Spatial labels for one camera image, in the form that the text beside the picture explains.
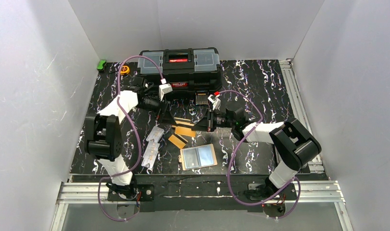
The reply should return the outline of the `tan card holder with sleeves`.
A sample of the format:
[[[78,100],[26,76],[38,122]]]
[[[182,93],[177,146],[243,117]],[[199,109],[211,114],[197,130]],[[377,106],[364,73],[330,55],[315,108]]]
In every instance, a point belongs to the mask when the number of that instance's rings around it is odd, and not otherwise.
[[[211,167],[218,164],[212,144],[181,149],[180,157],[183,170]]]

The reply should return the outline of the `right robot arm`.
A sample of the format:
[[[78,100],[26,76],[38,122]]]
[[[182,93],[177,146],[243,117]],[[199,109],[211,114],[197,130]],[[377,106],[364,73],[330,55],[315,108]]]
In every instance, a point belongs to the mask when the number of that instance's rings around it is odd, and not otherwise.
[[[284,122],[262,123],[248,120],[241,109],[225,112],[209,109],[191,129],[213,132],[216,128],[229,128],[240,142],[265,142],[275,146],[281,160],[265,180],[266,187],[273,190],[285,186],[322,151],[318,140],[294,117]]]

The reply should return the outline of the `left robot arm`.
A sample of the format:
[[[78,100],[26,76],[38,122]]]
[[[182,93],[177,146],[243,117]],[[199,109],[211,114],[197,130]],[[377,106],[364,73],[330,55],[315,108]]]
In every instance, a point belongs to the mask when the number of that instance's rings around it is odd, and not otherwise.
[[[129,111],[135,107],[153,111],[159,124],[176,124],[165,98],[172,92],[171,84],[161,79],[157,96],[149,94],[151,87],[146,79],[135,77],[108,106],[85,118],[84,150],[105,167],[111,182],[117,186],[129,185],[133,177],[121,155],[124,144],[120,124],[125,118],[130,119]]]

